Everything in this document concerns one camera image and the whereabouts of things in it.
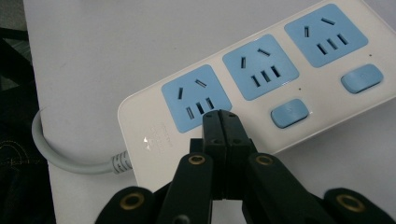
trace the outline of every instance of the screw hole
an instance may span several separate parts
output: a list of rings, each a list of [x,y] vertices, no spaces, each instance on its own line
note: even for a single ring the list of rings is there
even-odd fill
[[[335,199],[339,204],[343,205],[343,207],[345,207],[349,211],[361,213],[366,210],[364,204],[359,199],[351,195],[340,194]]]
[[[145,197],[140,192],[125,195],[120,201],[120,207],[123,210],[134,210],[140,207],[145,201]]]
[[[205,162],[205,157],[203,156],[191,156],[189,157],[189,162],[192,165],[200,165]]]
[[[264,155],[256,157],[256,162],[261,165],[271,165],[272,163],[274,163],[274,161],[270,157]]]

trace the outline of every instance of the power switch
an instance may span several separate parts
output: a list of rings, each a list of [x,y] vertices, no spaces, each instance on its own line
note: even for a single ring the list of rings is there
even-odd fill
[[[384,76],[373,64],[366,64],[349,72],[341,78],[344,87],[350,93],[356,94],[365,91],[380,83]]]
[[[308,117],[309,111],[303,101],[294,99],[271,112],[271,118],[278,128],[284,129]]]

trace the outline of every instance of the white cable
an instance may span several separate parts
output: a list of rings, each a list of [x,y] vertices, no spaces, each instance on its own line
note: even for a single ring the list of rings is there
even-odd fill
[[[59,155],[50,147],[44,138],[39,111],[35,114],[35,118],[33,119],[32,136],[35,141],[35,145],[47,161],[71,173],[100,175],[113,172],[114,174],[120,174],[132,169],[127,151],[113,156],[108,162],[91,165],[79,164]]]

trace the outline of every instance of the power strip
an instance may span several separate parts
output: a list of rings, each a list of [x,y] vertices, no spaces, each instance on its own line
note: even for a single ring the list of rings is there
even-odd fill
[[[172,180],[230,110],[257,149],[277,153],[396,96],[396,34],[361,0],[323,1],[128,97],[122,134],[139,186]]]

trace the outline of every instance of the white table surface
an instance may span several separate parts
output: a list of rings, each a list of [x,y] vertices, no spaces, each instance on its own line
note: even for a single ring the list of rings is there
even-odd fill
[[[125,150],[124,98],[316,2],[26,0],[45,136],[66,157],[105,161]],[[394,0],[367,2],[396,29]],[[396,218],[395,113],[393,100],[278,157],[319,197],[354,189]],[[93,223],[135,185],[133,172],[76,175],[50,164],[49,173],[58,223]],[[240,206],[215,202],[213,223],[244,223]]]

